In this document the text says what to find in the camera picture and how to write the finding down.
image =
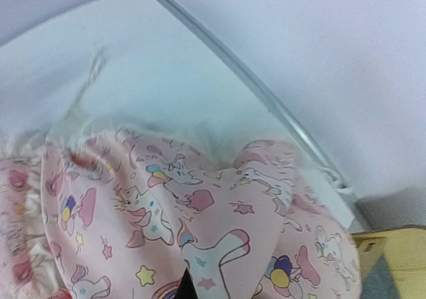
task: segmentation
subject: purple balloon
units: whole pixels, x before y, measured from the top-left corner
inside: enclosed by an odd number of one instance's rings
[[[72,210],[75,207],[75,204],[76,204],[75,198],[73,196],[68,197],[66,206],[69,207],[69,210]]]
[[[292,273],[292,263],[290,262],[290,258],[288,256],[280,256],[274,264],[275,269],[283,270],[287,276],[290,277]]]

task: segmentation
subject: balloon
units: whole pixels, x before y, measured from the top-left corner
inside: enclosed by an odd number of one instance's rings
[[[274,264],[275,269],[283,270],[288,276],[292,273],[292,263],[288,256],[280,256]]]
[[[68,197],[67,207],[69,207],[70,210],[74,209],[75,204],[75,198],[73,196]]]
[[[162,171],[154,171],[152,173],[152,176],[167,181],[167,177]]]
[[[62,201],[62,205],[61,205],[61,212],[64,211],[66,206],[67,206],[67,199],[64,199],[64,201]]]
[[[272,270],[274,269],[274,264],[276,261],[277,261],[277,258],[275,257],[271,258],[271,261],[269,262],[268,267],[266,268],[266,271],[264,273],[266,278],[269,278],[269,279],[271,278],[271,273],[272,273]]]
[[[147,166],[147,167],[146,167],[146,170],[147,170],[148,172],[150,172],[150,173],[153,173],[153,172],[156,172],[156,171],[161,171],[162,169],[161,169],[161,167],[160,167],[160,166],[158,166],[157,164],[152,164],[152,165],[150,165],[150,166]]]
[[[67,222],[70,216],[71,216],[71,210],[69,209],[69,207],[65,207],[64,210],[62,211],[62,220]]]
[[[271,273],[272,283],[279,288],[288,288],[290,279],[284,270],[274,269]]]

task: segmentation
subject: yellow balloon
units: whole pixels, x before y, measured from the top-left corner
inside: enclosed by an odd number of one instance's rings
[[[152,173],[152,176],[153,176],[153,177],[156,177],[156,178],[159,178],[159,179],[162,179],[162,180],[164,180],[164,181],[167,181],[167,177],[166,177],[166,175],[165,175],[163,172],[161,172],[161,171],[154,171],[154,172]]]
[[[271,272],[271,281],[278,288],[288,288],[290,279],[282,269],[274,269]]]
[[[71,216],[71,211],[69,210],[69,207],[65,207],[62,211],[62,220],[65,222],[68,222],[69,217]]]

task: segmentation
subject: pink cartoon print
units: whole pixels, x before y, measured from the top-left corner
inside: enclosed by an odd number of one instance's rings
[[[211,178],[215,181],[221,181],[222,180],[222,175],[224,174],[224,171],[215,171],[215,172],[203,172],[203,175]]]
[[[83,228],[87,229],[93,221],[93,213],[96,205],[95,188],[90,188],[79,202],[75,197],[70,195],[62,201],[61,205],[61,228],[67,231],[70,236],[74,233],[75,218],[78,216],[81,219]]]
[[[166,162],[160,159],[162,166],[153,164],[147,166],[146,170],[154,178],[164,178],[167,181],[173,180],[177,184],[201,184],[203,181],[196,178],[195,169],[188,169],[185,164],[186,157],[183,154],[177,154],[172,162]]]
[[[107,276],[102,276],[97,281],[93,282],[86,279],[85,276],[89,273],[87,267],[77,265],[77,269],[71,277],[72,285],[71,292],[75,299],[95,299],[105,298],[110,294],[111,281]]]
[[[24,191],[28,184],[28,174],[17,170],[9,171],[9,184],[18,192]]]
[[[176,141],[174,139],[168,139],[168,138],[161,138],[161,141],[166,143],[169,148],[171,148],[174,151],[180,151],[184,147],[184,143],[180,141]]]
[[[254,296],[257,296],[258,294],[260,294],[263,291],[264,287],[262,286],[262,284],[258,284],[258,286],[256,287],[256,291],[254,292]]]
[[[230,298],[222,267],[250,252],[247,232],[234,229],[226,233],[214,246],[199,248],[195,237],[182,221],[181,224],[178,240],[198,297]]]
[[[266,161],[255,152],[243,152],[241,156],[239,156],[234,163],[232,164],[234,168],[239,169],[245,164],[248,164],[249,162],[260,162],[261,164],[267,164]]]
[[[252,141],[251,143],[248,143],[243,150],[246,149],[253,149],[253,148],[260,148],[260,147],[271,147],[275,144],[275,141],[273,140],[267,140],[267,139],[260,139],[258,141]]]
[[[170,225],[163,218],[163,209],[148,191],[149,189],[141,193],[138,187],[132,186],[120,189],[115,198],[115,208],[132,215],[129,223],[137,228],[127,243],[128,248],[144,246],[145,240],[162,240],[168,245],[174,242]]]
[[[180,212],[180,217],[181,217],[181,218],[183,218],[183,219],[185,219],[185,220],[187,220],[187,221],[189,221],[189,222],[192,222],[192,219],[194,219],[194,217],[191,217],[189,214],[187,214],[187,213],[186,213],[186,211],[185,211],[185,210],[180,209],[180,208],[179,208],[179,207],[177,207],[177,206],[175,206],[175,208],[179,210],[179,212]]]
[[[303,230],[302,225],[297,220],[289,218],[288,216],[284,217],[284,229],[286,228],[286,226],[290,226],[298,232],[301,232]]]
[[[238,185],[251,184],[252,182],[262,184],[266,187],[266,189],[263,190],[263,193],[271,196],[276,205],[275,212],[281,216],[285,216],[288,207],[292,202],[292,189],[289,183],[290,180],[276,179],[263,174],[252,167],[239,170],[237,171],[237,174],[241,174],[242,176],[238,182],[231,187],[231,189],[236,188]]]
[[[112,258],[112,246],[108,245],[108,240],[106,238],[103,238],[101,236],[102,245],[104,246],[102,250],[102,254],[105,257],[105,260],[108,260],[109,258]]]
[[[64,152],[65,172],[71,180],[76,180],[79,176],[83,176],[92,181],[109,179],[109,171],[114,169],[118,171],[121,166],[119,162],[106,161],[105,157],[109,155],[110,149],[103,147],[99,159],[91,159],[82,157],[78,153],[71,151]]]
[[[239,212],[240,214],[254,214],[251,204],[245,204],[239,200],[238,202],[231,202],[230,205],[234,207],[234,212]]]
[[[18,256],[26,249],[22,224],[22,219],[10,222],[10,214],[5,211],[0,212],[0,236],[3,237],[5,248],[12,257]]]
[[[304,291],[300,278],[308,280],[313,287],[320,284],[321,278],[308,259],[308,250],[300,247],[296,256],[296,265],[289,256],[272,257],[264,276],[270,279],[274,289],[283,297],[303,299]]]
[[[98,141],[97,137],[89,138],[89,139],[86,140],[86,145],[87,146],[95,146],[97,141]]]
[[[65,289],[59,289],[54,295],[47,299],[73,299]]]
[[[291,165],[294,162],[294,153],[293,152],[284,152],[280,155],[278,154],[273,154],[273,155],[269,155],[267,154],[265,156],[266,160],[269,161],[269,163],[272,166],[277,167],[280,170],[289,168],[293,170],[294,172],[294,167],[292,167]]]
[[[62,183],[64,180],[64,172],[57,172],[52,174],[45,182],[45,188],[48,194],[52,197],[56,197],[59,194],[59,191],[62,188]]]
[[[14,257],[25,251],[25,237],[23,231],[14,228],[4,234],[6,237],[6,249]]]
[[[13,210],[17,216],[21,216],[24,214],[25,206],[22,203],[14,201],[12,200],[12,198],[7,198],[7,200],[10,201],[11,204],[13,204]]]
[[[190,209],[194,209],[196,213],[201,213],[214,204],[212,194],[206,189],[195,190],[190,196],[186,197],[186,200],[176,199],[176,201]]]
[[[61,246],[57,243],[52,241],[50,244],[50,249],[52,252],[52,255],[55,257],[56,263],[58,266],[60,266],[62,268],[62,272],[65,273],[65,269],[62,263],[62,259],[63,259],[63,254],[62,254],[62,248]]]
[[[322,212],[318,210],[318,208],[314,205],[314,203],[311,203],[309,199],[303,198],[302,196],[299,196],[299,195],[295,195],[293,197],[293,205],[298,207],[299,209],[302,209],[308,212],[310,215],[322,214]]]
[[[350,290],[351,282],[355,282],[355,274],[348,269],[343,261],[343,254],[341,253],[341,235],[330,234],[327,235],[323,226],[316,228],[316,242],[317,253],[324,262],[332,263],[336,273],[338,273],[345,282],[346,290]]]
[[[18,284],[27,284],[33,278],[33,269],[29,261],[14,265],[12,267],[12,273]]]
[[[155,284],[156,271],[148,268],[144,264],[140,267],[139,271],[136,273],[136,277],[139,279],[141,287],[146,285]]]

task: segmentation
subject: pink star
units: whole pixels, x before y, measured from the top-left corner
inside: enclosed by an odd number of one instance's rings
[[[104,255],[105,259],[112,258],[112,247],[107,246],[104,244],[104,250],[102,251],[102,254]]]
[[[197,283],[197,286],[204,287],[207,291],[210,290],[210,288],[216,286],[216,284],[213,281],[213,278],[205,279],[201,278],[201,281]]]
[[[232,206],[236,206],[234,212],[239,212],[240,214],[253,214],[253,206],[251,204],[232,204]]]

